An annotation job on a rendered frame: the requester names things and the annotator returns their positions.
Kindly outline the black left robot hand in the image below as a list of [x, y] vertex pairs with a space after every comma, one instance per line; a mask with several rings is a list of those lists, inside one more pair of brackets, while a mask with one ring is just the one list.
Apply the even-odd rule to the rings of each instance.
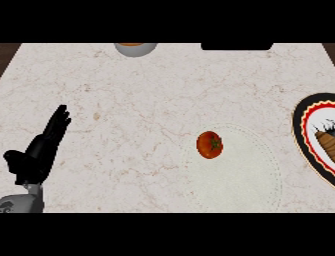
[[43, 133], [39, 134], [24, 152], [8, 150], [3, 158], [9, 172], [17, 175], [15, 184], [42, 184], [49, 176], [58, 147], [71, 123], [67, 106], [61, 105], [49, 119]]

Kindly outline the grey round bowl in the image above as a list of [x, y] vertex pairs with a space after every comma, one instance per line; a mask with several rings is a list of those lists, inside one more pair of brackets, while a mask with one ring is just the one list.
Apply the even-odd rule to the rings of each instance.
[[155, 47], [155, 43], [142, 43], [133, 46], [116, 43], [116, 49], [126, 57], [142, 57], [154, 51]]

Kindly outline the black appliance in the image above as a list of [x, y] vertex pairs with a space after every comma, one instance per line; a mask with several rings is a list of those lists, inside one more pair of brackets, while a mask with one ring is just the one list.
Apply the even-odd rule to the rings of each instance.
[[272, 46], [274, 43], [201, 43], [206, 51], [265, 51]]

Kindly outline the black and red round placemat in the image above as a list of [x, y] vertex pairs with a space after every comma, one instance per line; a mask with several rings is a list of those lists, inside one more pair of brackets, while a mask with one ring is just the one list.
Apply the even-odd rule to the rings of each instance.
[[335, 93], [307, 96], [293, 111], [293, 135], [300, 152], [313, 170], [335, 187], [335, 164], [319, 145], [318, 131], [335, 137]]

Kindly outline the red tomato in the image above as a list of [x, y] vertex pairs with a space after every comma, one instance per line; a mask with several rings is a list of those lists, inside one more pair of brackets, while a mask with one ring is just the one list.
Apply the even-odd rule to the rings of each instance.
[[223, 151], [223, 142], [219, 134], [206, 131], [197, 138], [197, 150], [206, 159], [214, 159]]

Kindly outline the pale round plate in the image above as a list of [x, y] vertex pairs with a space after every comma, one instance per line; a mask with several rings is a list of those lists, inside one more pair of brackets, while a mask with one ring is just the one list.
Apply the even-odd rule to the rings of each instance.
[[[223, 143], [213, 159], [197, 149], [198, 136], [207, 131]], [[180, 183], [194, 212], [275, 212], [282, 198], [281, 169], [262, 136], [231, 123], [203, 126], [185, 143]]]

